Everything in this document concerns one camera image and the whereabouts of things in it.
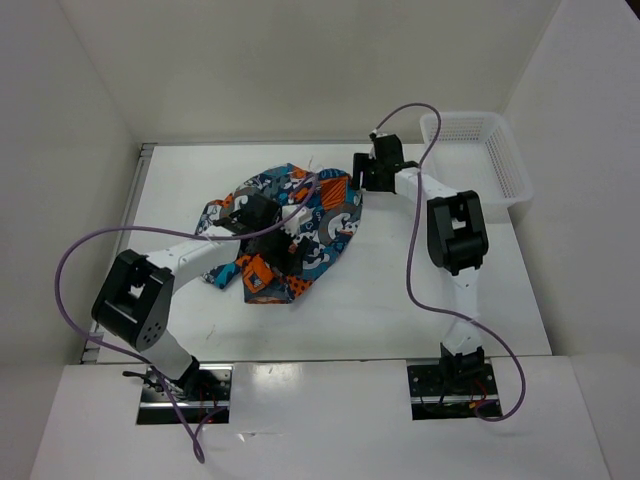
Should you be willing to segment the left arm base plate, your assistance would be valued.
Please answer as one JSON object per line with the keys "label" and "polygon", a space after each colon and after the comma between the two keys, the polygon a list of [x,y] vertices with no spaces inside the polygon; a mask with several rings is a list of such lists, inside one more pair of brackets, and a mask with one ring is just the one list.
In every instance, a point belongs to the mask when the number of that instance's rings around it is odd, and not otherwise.
{"label": "left arm base plate", "polygon": [[[204,424],[228,424],[232,386],[232,365],[203,365],[204,384],[186,392],[167,382],[176,405],[186,422],[193,427]],[[124,376],[143,382],[138,405],[137,425],[176,425],[180,419],[167,393],[153,371],[145,373],[125,371]]]}

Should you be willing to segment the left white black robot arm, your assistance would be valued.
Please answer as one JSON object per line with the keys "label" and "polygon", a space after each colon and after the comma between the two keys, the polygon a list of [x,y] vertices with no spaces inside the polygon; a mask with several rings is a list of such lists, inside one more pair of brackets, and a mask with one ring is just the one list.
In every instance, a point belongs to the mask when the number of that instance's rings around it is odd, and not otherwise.
{"label": "left white black robot arm", "polygon": [[251,194],[229,215],[212,220],[196,240],[148,254],[131,249],[120,253],[91,316],[155,366],[175,398],[191,398],[212,381],[168,331],[173,295],[205,272],[234,262],[242,250],[273,260],[281,273],[299,272],[308,240],[294,239],[311,219],[305,206],[281,206]]}

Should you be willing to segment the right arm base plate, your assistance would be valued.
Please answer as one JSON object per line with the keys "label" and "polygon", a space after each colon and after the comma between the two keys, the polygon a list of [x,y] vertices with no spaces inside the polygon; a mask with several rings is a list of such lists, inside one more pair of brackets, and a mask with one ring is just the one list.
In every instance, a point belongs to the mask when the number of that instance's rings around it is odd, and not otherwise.
{"label": "right arm base plate", "polygon": [[481,373],[458,380],[445,380],[434,361],[413,363],[407,365],[407,376],[414,421],[474,418],[476,410],[488,418],[502,415],[490,363]]}

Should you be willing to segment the colourful patterned shorts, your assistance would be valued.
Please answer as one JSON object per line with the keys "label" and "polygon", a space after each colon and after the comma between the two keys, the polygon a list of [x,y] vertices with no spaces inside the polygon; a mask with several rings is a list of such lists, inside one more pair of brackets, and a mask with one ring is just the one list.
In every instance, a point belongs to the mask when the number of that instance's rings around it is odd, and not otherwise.
{"label": "colourful patterned shorts", "polygon": [[208,202],[195,232],[202,234],[214,222],[233,215],[252,194],[261,194],[280,207],[302,203],[312,217],[294,237],[296,244],[309,238],[311,244],[300,274],[258,275],[252,268],[252,256],[245,252],[249,240],[241,242],[236,259],[216,266],[202,275],[204,282],[223,290],[239,278],[244,301],[248,304],[290,304],[308,291],[340,257],[360,224],[362,195],[351,188],[351,176],[340,169],[322,169],[317,173],[313,193],[311,173],[286,163],[269,168],[245,180],[223,199]]}

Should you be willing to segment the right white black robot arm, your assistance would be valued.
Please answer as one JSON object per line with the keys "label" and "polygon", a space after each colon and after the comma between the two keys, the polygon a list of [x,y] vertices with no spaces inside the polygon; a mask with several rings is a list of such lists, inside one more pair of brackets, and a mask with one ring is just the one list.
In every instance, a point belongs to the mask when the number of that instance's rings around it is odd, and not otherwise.
{"label": "right white black robot arm", "polygon": [[353,157],[352,186],[369,192],[391,192],[413,200],[425,221],[426,250],[441,272],[449,306],[433,307],[450,315],[440,342],[438,378],[450,393],[466,389],[482,373],[485,352],[478,327],[478,279],[489,242],[479,195],[449,187],[404,158],[395,134],[370,134],[370,153]]}

